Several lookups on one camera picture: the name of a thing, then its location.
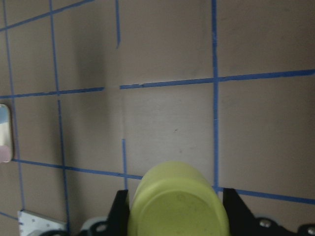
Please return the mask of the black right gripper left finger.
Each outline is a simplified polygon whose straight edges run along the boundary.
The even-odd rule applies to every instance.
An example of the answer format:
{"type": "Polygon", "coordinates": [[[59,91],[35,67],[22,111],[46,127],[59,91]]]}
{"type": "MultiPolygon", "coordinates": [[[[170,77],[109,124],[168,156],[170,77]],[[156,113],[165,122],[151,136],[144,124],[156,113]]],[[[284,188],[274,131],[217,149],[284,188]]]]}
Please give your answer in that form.
{"type": "Polygon", "coordinates": [[[129,214],[129,192],[119,190],[108,214],[106,235],[126,236],[129,214]]]}

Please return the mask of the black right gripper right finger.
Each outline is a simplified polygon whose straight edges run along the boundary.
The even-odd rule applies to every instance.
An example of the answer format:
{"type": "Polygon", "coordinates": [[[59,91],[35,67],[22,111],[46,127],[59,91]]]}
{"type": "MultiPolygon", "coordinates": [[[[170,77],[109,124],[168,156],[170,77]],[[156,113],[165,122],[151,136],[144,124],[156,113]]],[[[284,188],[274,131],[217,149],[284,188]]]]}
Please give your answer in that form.
{"type": "Polygon", "coordinates": [[[314,224],[299,226],[292,232],[266,217],[256,217],[233,188],[223,190],[223,206],[226,210],[232,236],[313,236],[314,224]]]}

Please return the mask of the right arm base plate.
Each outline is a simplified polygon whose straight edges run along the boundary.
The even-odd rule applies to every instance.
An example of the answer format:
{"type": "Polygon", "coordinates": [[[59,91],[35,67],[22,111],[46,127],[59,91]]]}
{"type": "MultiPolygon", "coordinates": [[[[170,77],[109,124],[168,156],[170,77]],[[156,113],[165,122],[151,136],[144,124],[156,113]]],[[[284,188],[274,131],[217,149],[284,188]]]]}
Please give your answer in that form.
{"type": "Polygon", "coordinates": [[[21,236],[39,236],[51,230],[67,230],[67,223],[35,212],[18,212],[19,233],[21,236]]]}

